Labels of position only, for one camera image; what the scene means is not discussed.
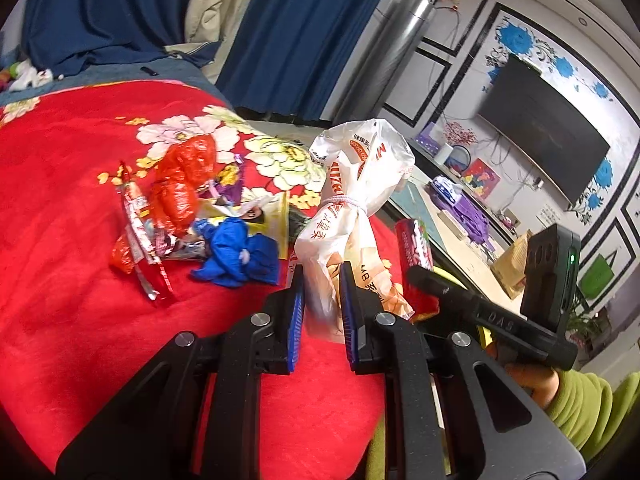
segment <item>white plastic bag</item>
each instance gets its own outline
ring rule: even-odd
[[[385,310],[408,319],[411,306],[391,282],[376,246],[369,216],[404,184],[414,168],[409,145],[384,119],[340,124],[316,138],[311,158],[324,165],[318,212],[300,233],[289,261],[305,269],[309,332],[344,341],[338,304],[338,266],[350,261],[356,284],[376,292]]]

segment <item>red picture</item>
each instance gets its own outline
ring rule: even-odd
[[[473,189],[479,197],[486,198],[500,182],[500,176],[481,159],[476,158],[462,174],[462,181]]]

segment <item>paper note on wall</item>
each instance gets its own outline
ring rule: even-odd
[[[536,218],[540,220],[540,223],[546,228],[560,221],[560,213],[549,204],[545,204],[536,215]]]

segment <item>person's arm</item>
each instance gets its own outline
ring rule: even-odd
[[[519,364],[505,370],[520,386],[532,388],[531,397],[586,462],[611,440],[640,394],[640,372],[629,374],[612,393],[610,384],[595,374]]]

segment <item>green bag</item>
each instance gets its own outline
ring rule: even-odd
[[[618,250],[613,251],[609,256],[604,257],[598,254],[591,267],[583,274],[578,283],[578,287],[587,300],[595,300],[605,289],[609,282],[613,280],[613,262],[616,259]]]

